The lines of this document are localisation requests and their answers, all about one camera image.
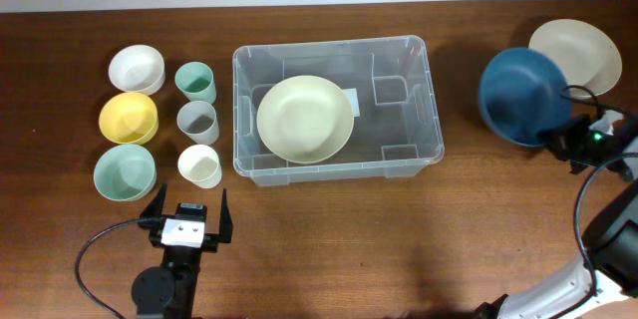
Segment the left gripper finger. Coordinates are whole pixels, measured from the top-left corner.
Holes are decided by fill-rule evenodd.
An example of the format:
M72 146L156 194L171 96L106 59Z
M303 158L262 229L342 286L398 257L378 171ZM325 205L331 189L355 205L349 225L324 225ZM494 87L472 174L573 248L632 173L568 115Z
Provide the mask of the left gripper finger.
M227 192L226 189L222 192L221 206L220 206L220 216L219 216L219 227L218 233L209 234L206 239L208 244L220 244L226 243L229 244L232 240L233 234L233 221L230 214L230 210L227 202Z
M150 218L161 218L166 192L167 184L163 183L155 197L140 214L140 220L143 221L139 223L139 228L152 228L154 225L150 222Z

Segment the mint green small bowl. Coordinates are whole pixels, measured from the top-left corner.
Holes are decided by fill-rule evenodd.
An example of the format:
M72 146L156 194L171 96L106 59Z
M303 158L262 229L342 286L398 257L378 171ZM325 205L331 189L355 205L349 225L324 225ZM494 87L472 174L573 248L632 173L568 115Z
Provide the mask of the mint green small bowl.
M155 159L139 145L118 145L96 163L94 185L112 201L135 201L147 195L157 181Z

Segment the dark blue plate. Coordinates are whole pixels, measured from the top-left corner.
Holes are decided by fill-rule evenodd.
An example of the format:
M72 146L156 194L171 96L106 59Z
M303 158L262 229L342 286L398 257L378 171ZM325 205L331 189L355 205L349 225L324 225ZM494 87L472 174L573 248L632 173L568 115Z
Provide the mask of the dark blue plate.
M545 55L526 47L506 49L481 74L478 109L487 127L503 140L543 147L544 134L570 119L572 104L561 97L566 86L557 65Z

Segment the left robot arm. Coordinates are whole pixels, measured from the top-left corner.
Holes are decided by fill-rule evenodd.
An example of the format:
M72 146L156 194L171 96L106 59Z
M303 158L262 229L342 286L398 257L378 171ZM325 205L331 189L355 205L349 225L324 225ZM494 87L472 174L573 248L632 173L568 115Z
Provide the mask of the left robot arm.
M132 285L138 318L189 318L201 255L215 253L219 244L229 243L232 238L226 195L221 198L218 232L208 233L207 207L182 202L175 214L164 214L166 191L167 185L163 184L140 215L139 228L149 233L151 245L162 249L163 255L160 265L142 271Z

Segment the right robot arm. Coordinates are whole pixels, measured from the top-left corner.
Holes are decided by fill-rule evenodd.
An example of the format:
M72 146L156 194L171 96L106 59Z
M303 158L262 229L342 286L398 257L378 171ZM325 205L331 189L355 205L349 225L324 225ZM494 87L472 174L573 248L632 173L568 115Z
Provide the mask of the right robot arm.
M597 176L621 162L632 180L587 225L580 214ZM599 163L581 186L572 214L578 255L526 291L481 304L474 318L579 318L600 306L637 296L637 137Z

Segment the beige plate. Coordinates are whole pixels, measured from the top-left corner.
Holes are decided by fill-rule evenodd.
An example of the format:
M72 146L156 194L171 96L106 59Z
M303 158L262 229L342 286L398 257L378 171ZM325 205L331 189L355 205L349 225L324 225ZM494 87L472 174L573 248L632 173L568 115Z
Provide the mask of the beige plate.
M546 22L533 32L528 47L553 61L568 85L585 87L596 96L613 89L622 74L622 58L616 44L583 21Z
M335 155L349 141L355 115L343 90L317 76L274 85L257 110L262 142L280 158L301 164Z

